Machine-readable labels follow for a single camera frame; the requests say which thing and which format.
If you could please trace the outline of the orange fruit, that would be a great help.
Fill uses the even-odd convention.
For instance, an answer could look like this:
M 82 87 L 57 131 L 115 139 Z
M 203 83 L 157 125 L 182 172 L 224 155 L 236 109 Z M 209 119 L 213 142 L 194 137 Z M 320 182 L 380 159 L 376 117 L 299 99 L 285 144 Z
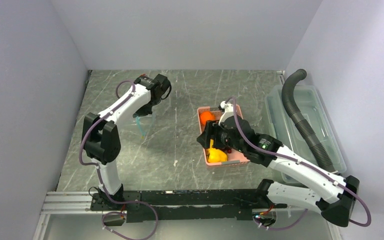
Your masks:
M 200 124 L 205 127 L 208 121 L 215 121 L 216 116 L 211 111 L 203 111 L 199 115 Z

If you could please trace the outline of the pink perforated plastic basket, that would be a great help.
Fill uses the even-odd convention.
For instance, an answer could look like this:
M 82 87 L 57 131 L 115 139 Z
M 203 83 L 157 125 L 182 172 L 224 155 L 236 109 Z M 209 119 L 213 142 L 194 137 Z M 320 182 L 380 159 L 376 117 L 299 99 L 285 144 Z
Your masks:
M 197 117 L 199 124 L 199 131 L 202 134 L 205 130 L 203 121 L 201 121 L 201 114 L 204 113 L 205 117 L 210 115 L 207 112 L 211 112 L 214 115 L 214 120 L 217 122 L 222 116 L 222 112 L 218 107 L 201 106 L 197 108 Z M 208 167 L 220 167 L 220 166 L 233 166 L 248 164 L 250 161 L 239 151 L 232 148 L 225 147 L 222 150 L 210 150 L 209 148 L 203 147 L 203 154 L 205 157 L 205 163 Z

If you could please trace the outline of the clear zip bag blue zipper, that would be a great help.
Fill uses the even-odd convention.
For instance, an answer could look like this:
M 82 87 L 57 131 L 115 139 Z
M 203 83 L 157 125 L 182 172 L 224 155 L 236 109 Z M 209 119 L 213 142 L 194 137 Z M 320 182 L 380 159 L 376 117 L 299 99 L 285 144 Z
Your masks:
M 156 115 L 153 112 L 152 114 L 146 116 L 136 116 L 134 120 L 138 127 L 141 137 L 144 139 L 154 126 L 156 121 Z

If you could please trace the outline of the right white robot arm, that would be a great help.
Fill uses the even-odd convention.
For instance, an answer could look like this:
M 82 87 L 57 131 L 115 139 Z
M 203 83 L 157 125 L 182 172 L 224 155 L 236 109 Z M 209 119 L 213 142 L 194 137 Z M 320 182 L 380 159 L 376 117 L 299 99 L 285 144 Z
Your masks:
M 286 204 L 321 214 L 328 222 L 347 227 L 356 202 L 360 180 L 352 175 L 343 177 L 327 172 L 305 160 L 278 139 L 255 132 L 250 124 L 233 116 L 222 123 L 208 120 L 197 137 L 205 149 L 240 152 L 250 162 L 283 172 L 303 186 L 290 186 L 264 179 L 259 184 L 255 200 L 262 207 Z

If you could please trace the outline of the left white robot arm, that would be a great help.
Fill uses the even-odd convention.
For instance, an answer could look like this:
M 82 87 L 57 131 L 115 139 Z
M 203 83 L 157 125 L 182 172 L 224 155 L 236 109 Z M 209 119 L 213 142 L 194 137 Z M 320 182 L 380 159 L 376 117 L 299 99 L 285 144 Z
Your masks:
M 124 203 L 124 188 L 116 164 L 121 152 L 118 127 L 130 118 L 152 115 L 152 108 L 172 90 L 170 80 L 162 74 L 155 78 L 142 74 L 125 83 L 130 85 L 129 90 L 123 95 L 117 94 L 113 104 L 84 117 L 78 154 L 81 165 L 95 167 L 103 202 L 111 210 L 119 209 Z

